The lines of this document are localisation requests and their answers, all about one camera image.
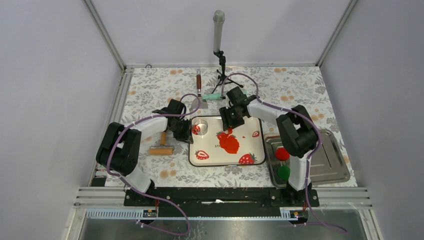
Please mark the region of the orange dough scrap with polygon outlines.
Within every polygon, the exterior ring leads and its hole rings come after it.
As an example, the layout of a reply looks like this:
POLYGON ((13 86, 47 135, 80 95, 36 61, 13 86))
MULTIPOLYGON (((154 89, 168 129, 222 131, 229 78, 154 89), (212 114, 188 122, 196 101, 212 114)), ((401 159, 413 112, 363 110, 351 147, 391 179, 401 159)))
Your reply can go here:
POLYGON ((227 130, 227 132, 225 131, 220 131, 216 133, 216 137, 218 138, 219 141, 224 141, 225 139, 227 139, 231 134, 233 133, 233 129, 229 128, 227 130))

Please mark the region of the small round metal cup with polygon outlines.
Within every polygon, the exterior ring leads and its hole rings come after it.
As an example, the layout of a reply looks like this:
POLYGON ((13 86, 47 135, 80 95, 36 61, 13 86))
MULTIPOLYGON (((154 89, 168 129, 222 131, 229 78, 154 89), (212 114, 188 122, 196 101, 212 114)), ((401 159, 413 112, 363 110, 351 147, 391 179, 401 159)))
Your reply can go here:
POLYGON ((208 123, 204 119, 195 120, 191 130, 194 135, 204 136, 208 132, 208 123))

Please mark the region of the orange dough piece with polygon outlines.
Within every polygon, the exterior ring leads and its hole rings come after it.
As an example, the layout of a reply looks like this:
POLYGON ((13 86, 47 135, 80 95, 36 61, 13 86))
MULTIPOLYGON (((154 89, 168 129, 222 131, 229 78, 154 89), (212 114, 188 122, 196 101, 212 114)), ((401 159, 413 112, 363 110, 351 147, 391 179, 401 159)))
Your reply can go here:
POLYGON ((220 141, 220 147, 228 154, 237 154, 240 148, 240 143, 234 135, 230 135, 227 139, 220 141))

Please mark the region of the wooden dough roller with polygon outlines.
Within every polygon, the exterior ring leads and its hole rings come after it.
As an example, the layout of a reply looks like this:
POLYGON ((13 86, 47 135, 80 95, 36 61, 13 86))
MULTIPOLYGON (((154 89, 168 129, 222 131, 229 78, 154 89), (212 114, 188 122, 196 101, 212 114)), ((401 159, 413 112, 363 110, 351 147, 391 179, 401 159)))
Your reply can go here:
POLYGON ((149 148, 149 155, 151 156, 170 156, 173 153, 174 147, 172 145, 167 145, 167 133, 165 131, 160 134, 159 145, 149 148))

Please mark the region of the strawberry print white tray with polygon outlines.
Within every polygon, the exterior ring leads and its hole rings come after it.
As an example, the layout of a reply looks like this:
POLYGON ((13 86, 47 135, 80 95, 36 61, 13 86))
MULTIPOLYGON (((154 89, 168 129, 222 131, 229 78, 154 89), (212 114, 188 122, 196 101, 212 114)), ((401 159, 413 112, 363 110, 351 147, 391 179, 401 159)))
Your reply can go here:
POLYGON ((195 167, 260 165, 266 159, 262 123, 247 118, 236 128, 223 129, 219 115, 191 119, 193 143, 188 160, 195 167))

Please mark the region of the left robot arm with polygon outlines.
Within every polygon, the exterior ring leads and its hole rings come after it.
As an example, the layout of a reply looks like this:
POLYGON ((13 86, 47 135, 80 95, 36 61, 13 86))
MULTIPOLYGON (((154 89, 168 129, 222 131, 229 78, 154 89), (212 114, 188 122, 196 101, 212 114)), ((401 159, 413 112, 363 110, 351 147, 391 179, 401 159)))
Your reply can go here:
POLYGON ((142 205, 152 204, 155 200, 155 192, 150 188, 153 181, 138 167, 141 142, 157 133, 171 131, 175 140, 192 144, 191 121, 183 119, 187 115, 185 104, 173 99, 168 106, 128 126, 110 123, 97 151, 96 162, 110 175, 122 178, 127 186, 136 189, 135 197, 142 205))

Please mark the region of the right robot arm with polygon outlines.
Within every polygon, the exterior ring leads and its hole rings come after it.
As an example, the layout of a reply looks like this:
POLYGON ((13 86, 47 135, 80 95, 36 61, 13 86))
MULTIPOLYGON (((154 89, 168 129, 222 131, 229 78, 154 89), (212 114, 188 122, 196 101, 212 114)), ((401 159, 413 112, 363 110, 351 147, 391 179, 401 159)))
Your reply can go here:
POLYGON ((306 199, 305 188, 311 183, 311 157, 322 140, 320 131, 303 105, 291 109, 278 107, 259 99, 243 100, 230 107, 221 107, 219 114, 224 131, 245 124, 245 118, 257 118, 276 125, 283 148, 290 155, 290 175, 287 180, 287 201, 293 206, 301 205, 306 199))

